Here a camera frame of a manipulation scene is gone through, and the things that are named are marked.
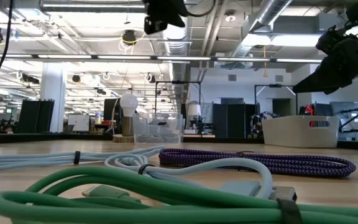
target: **clear plastic bin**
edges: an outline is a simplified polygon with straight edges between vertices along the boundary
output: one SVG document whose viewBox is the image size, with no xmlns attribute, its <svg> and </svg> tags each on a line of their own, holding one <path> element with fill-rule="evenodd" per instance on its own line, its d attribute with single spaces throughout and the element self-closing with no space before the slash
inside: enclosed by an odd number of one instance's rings
<svg viewBox="0 0 358 224">
<path fill-rule="evenodd" d="M 180 144 L 183 133 L 181 114 L 134 114 L 135 143 Z"/>
</svg>

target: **lamp shade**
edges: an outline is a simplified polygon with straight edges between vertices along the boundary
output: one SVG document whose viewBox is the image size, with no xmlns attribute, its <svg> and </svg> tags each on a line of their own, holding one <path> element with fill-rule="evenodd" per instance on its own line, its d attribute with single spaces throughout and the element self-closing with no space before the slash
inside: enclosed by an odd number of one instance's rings
<svg viewBox="0 0 358 224">
<path fill-rule="evenodd" d="M 199 116 L 201 115 L 201 107 L 199 105 L 189 105 L 189 112 L 190 116 Z"/>
</svg>

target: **desk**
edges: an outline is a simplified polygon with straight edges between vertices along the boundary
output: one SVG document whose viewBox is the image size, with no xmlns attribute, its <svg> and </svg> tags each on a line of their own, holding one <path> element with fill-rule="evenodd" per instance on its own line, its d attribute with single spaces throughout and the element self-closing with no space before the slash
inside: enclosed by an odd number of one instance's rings
<svg viewBox="0 0 358 224">
<path fill-rule="evenodd" d="M 26 143 L 0 144 L 0 154 L 45 154 L 51 152 L 122 152 L 130 151 L 140 147 L 152 145 L 139 145 L 113 143 L 111 141 L 41 141 Z M 266 146 L 263 144 L 202 144 L 184 143 L 181 145 L 167 145 L 167 147 L 209 150 L 220 152 L 254 151 L 264 154 L 314 154 L 317 156 L 336 156 L 352 161 L 357 170 L 348 178 L 342 179 L 320 179 L 311 177 L 295 177 L 288 175 L 273 175 L 274 185 L 292 186 L 296 189 L 298 203 L 338 205 L 358 207 L 358 151 L 350 149 L 298 149 L 288 147 Z M 159 166 L 158 156 L 149 158 L 149 162 Z M 92 166 L 103 166 L 103 163 L 92 164 Z M 20 169 L 2 170 L 0 172 L 0 191 L 2 190 L 24 190 L 37 180 L 53 172 L 73 166 L 51 166 L 51 167 L 27 167 Z M 190 179 L 210 187 L 218 188 L 229 180 L 260 180 L 258 173 L 238 172 L 235 170 L 214 169 L 194 174 L 183 175 L 182 178 Z M 62 197 L 81 197 L 83 190 L 90 185 L 84 185 L 71 189 Z M 140 197 L 149 205 L 155 201 Z M 0 224 L 8 224 L 10 221 L 0 217 Z"/>
<path fill-rule="evenodd" d="M 214 134 L 184 134 L 183 137 L 189 138 L 215 138 Z"/>
</svg>

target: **ductwork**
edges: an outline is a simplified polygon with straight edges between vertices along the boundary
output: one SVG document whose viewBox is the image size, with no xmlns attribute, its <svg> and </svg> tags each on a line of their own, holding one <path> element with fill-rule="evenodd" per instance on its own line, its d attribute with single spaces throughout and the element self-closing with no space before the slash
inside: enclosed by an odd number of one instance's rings
<svg viewBox="0 0 358 224">
<path fill-rule="evenodd" d="M 165 43 L 165 50 L 168 55 L 184 56 L 189 54 L 189 45 L 183 42 L 175 42 L 178 40 L 186 40 L 188 38 L 188 20 L 182 17 L 183 22 L 186 24 L 185 28 L 168 25 L 167 29 L 163 31 L 163 38 L 165 40 L 173 40 L 172 42 Z M 170 63 L 169 76 L 173 81 L 185 81 L 186 70 L 189 65 L 187 63 Z M 173 92 L 177 103 L 177 108 L 180 110 L 183 85 L 173 85 Z"/>
<path fill-rule="evenodd" d="M 292 0 L 263 0 L 260 9 L 247 16 L 242 25 L 243 41 L 231 52 L 230 57 L 245 57 L 252 49 L 253 45 L 247 44 L 246 37 L 250 31 L 260 30 L 261 32 L 271 32 L 274 21 L 280 16 L 284 9 L 291 4 Z M 245 63 L 227 63 L 222 68 L 245 68 Z"/>
</svg>

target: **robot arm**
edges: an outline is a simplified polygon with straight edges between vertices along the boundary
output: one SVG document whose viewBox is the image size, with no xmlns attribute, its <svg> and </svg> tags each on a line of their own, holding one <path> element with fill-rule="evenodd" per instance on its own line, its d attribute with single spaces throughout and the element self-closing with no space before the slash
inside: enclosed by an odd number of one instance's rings
<svg viewBox="0 0 358 224">
<path fill-rule="evenodd" d="M 358 26 L 358 3 L 346 12 L 349 25 L 342 29 L 331 27 L 322 35 L 316 48 L 328 56 L 309 77 L 294 86 L 295 93 L 323 91 L 330 94 L 352 84 L 358 77 L 358 38 L 346 31 Z"/>
</svg>

